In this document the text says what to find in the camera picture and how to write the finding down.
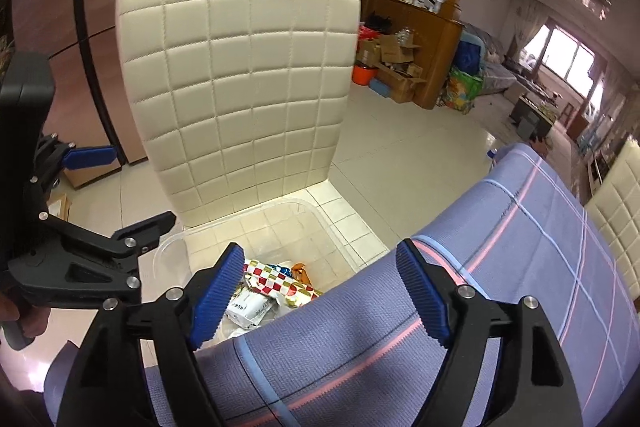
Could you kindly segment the person's left hand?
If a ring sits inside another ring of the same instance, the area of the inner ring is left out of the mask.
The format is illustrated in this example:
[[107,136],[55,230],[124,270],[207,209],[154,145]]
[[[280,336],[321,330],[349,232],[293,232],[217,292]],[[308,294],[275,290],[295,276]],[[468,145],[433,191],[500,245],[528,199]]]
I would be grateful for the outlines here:
[[21,312],[9,296],[0,295],[0,321],[16,322],[28,338],[36,338],[46,331],[50,313],[51,309],[48,307],[33,306],[28,306]]

